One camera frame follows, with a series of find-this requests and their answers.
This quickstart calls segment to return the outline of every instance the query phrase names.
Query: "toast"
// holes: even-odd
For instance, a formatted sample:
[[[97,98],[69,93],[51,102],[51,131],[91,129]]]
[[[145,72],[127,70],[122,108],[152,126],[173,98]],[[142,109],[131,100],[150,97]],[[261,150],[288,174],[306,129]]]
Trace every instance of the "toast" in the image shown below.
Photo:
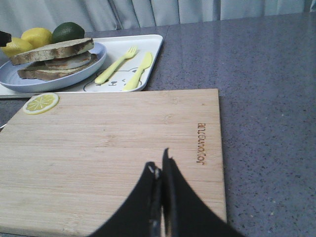
[[[46,66],[44,61],[34,62],[28,67],[18,70],[18,75],[20,78],[23,78],[23,79],[40,79],[44,81],[49,81],[49,80],[62,78],[62,77],[74,74],[76,72],[79,72],[89,67],[96,61],[97,61],[97,56],[95,54],[91,54],[91,60],[88,64],[85,64],[80,67],[76,67],[72,69],[64,69],[64,70],[49,68]]]
[[[66,58],[84,53],[94,47],[92,38],[74,39],[48,44],[10,57],[13,65]]]

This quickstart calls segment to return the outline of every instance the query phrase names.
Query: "tray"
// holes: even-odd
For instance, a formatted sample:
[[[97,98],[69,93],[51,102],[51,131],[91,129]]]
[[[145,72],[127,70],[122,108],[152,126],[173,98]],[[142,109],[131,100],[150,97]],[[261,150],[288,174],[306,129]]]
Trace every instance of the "tray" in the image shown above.
[[[139,35],[111,38],[94,38],[95,42],[104,44],[107,48],[106,60],[101,68],[89,76],[87,79],[72,86],[59,89],[57,92],[121,92],[125,82],[136,72],[145,53],[151,52],[153,55],[152,65],[146,69],[140,79],[139,86],[132,91],[140,91],[149,79],[149,75],[156,61],[163,38],[160,35]],[[94,79],[101,74],[115,60],[122,56],[132,45],[138,46],[138,53],[130,60],[127,60],[103,85],[96,85]],[[35,93],[22,93],[10,90],[0,85],[0,98],[30,98]]]

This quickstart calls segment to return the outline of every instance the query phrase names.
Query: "gray countertop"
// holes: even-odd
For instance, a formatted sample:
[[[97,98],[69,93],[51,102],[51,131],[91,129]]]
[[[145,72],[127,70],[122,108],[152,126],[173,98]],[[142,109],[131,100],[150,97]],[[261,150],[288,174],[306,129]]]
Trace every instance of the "gray countertop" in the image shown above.
[[[145,90],[219,89],[228,223],[316,236],[316,13],[88,35],[143,34],[164,38]],[[25,101],[1,99],[0,125]]]

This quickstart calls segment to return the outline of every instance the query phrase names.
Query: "lemon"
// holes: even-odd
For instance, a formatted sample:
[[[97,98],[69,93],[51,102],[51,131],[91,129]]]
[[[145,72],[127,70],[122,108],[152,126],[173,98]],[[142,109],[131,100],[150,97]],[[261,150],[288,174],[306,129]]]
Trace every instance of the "lemon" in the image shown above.
[[[34,48],[39,48],[51,43],[52,33],[46,28],[31,28],[23,32],[21,39],[26,40]]]
[[[56,27],[52,34],[52,43],[84,38],[84,29],[74,23],[65,22]]]
[[[23,106],[22,110],[28,115],[38,115],[44,113],[58,104],[59,96],[55,93],[44,93],[33,96]]]
[[[34,47],[23,39],[12,37],[12,41],[7,43],[6,47],[1,47],[1,49],[6,56],[12,57],[16,54],[32,50]]]

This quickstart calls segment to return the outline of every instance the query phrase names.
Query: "wooden cutting board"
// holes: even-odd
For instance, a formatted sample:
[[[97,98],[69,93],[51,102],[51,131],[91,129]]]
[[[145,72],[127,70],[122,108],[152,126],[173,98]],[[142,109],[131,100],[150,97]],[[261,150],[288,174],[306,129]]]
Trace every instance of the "wooden cutting board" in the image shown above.
[[[217,89],[58,95],[50,111],[20,110],[0,133],[0,232],[88,235],[124,202],[145,162],[161,167],[165,148],[226,220]]]

